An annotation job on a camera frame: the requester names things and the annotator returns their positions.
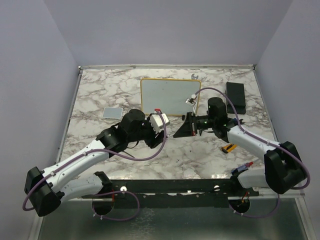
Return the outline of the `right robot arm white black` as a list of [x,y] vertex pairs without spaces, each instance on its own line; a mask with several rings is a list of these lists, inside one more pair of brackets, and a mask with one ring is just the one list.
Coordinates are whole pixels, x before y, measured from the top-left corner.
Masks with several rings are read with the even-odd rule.
[[211,129],[217,138],[237,145],[262,160],[264,170],[249,170],[244,166],[233,171],[232,175],[237,179],[230,182],[229,189],[234,195],[240,196],[249,188],[270,188],[277,194],[284,194],[308,177],[293,143],[254,137],[252,132],[241,129],[236,119],[228,117],[226,105],[219,97],[210,98],[207,106],[206,115],[197,116],[188,112],[184,123],[173,136],[194,137]]

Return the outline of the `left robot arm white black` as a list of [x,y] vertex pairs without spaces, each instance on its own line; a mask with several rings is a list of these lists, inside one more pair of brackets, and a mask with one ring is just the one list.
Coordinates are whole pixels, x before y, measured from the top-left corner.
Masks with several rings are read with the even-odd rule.
[[[169,124],[167,115],[158,108],[149,116],[139,109],[131,109],[119,123],[104,129],[90,144],[71,157],[42,170],[38,167],[30,169],[26,175],[26,197],[22,209],[26,212],[34,210],[43,217],[70,199],[87,195],[106,197],[112,190],[112,184],[103,172],[96,172],[83,180],[76,177],[113,156],[135,162],[155,158],[165,146]],[[145,158],[123,154],[130,143],[140,141],[144,141],[150,149],[160,148]]]

